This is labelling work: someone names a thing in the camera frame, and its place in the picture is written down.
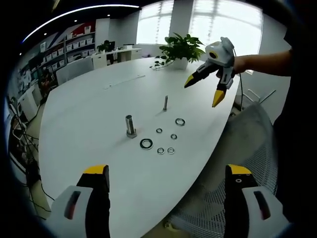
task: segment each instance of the metal rod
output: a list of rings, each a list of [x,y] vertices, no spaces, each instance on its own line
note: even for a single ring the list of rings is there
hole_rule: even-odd
[[[133,120],[131,115],[125,117],[125,123],[127,124],[127,136],[129,138],[134,138],[137,136],[136,130],[133,125]]]
[[[276,89],[273,90],[272,92],[270,92],[266,97],[264,97],[262,100],[259,101],[259,103],[261,104],[262,102],[264,102],[266,99],[268,99],[273,93],[276,92]]]
[[[168,96],[165,96],[165,102],[164,102],[164,108],[163,111],[166,111],[167,109],[167,100],[168,100]]]

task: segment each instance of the ceiling light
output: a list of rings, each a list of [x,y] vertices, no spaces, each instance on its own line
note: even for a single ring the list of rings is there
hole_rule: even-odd
[[[78,11],[82,11],[82,10],[87,10],[87,9],[91,9],[91,8],[97,8],[97,7],[106,7],[106,6],[122,6],[122,7],[134,7],[134,8],[139,8],[139,6],[134,6],[134,5],[124,5],[124,4],[105,4],[105,5],[96,5],[96,6],[87,6],[87,7],[83,7],[80,9],[76,9],[76,10],[72,10],[66,13],[63,13],[62,15],[56,16],[53,19],[45,22],[44,24],[42,24],[41,26],[39,26],[38,28],[36,28],[34,31],[32,31],[29,35],[27,35],[27,37],[25,37],[25,39],[22,41],[25,42],[26,39],[28,39],[31,35],[33,35],[36,31],[38,31],[39,29],[41,29],[43,26],[46,26],[47,24],[51,23],[52,21],[55,21],[56,19],[62,17],[62,16],[66,16],[68,14],[74,13],[74,12],[78,12]]]

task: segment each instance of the person's hand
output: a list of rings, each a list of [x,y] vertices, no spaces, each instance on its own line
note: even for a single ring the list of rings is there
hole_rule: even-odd
[[[245,58],[243,56],[237,56],[234,58],[234,65],[233,65],[233,75],[232,77],[234,77],[234,75],[238,74],[238,73],[243,73],[244,71],[247,70],[246,68],[246,63],[245,63]],[[218,70],[216,76],[218,78],[222,77],[222,68],[220,70]]]

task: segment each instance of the metal nut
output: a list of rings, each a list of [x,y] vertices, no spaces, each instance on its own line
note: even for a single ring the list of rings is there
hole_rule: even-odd
[[[172,140],[176,140],[177,139],[177,135],[176,134],[172,134],[172,135],[170,135],[170,138],[172,138]]]

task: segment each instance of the floor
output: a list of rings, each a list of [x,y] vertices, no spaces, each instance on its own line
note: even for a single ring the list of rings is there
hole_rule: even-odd
[[[27,134],[30,136],[33,136],[35,138],[39,138],[40,135],[40,126],[41,126],[41,120],[43,111],[45,108],[45,104],[41,105],[38,111],[38,114],[36,117],[29,123],[27,128]],[[39,161],[39,154],[37,150],[33,150],[33,155],[37,161]],[[37,204],[33,204],[36,208],[36,213],[38,216],[47,218],[50,215],[50,207],[48,205],[47,198],[42,190],[41,187],[41,181],[38,181],[34,184],[34,186],[30,189],[25,189],[25,193],[27,196],[31,198],[30,195],[32,195],[33,201]],[[163,221],[158,223],[152,230],[150,230],[147,234],[143,236],[144,238],[188,238],[190,237],[189,234],[187,234],[184,231],[179,231],[171,228],[165,228],[163,225]]]

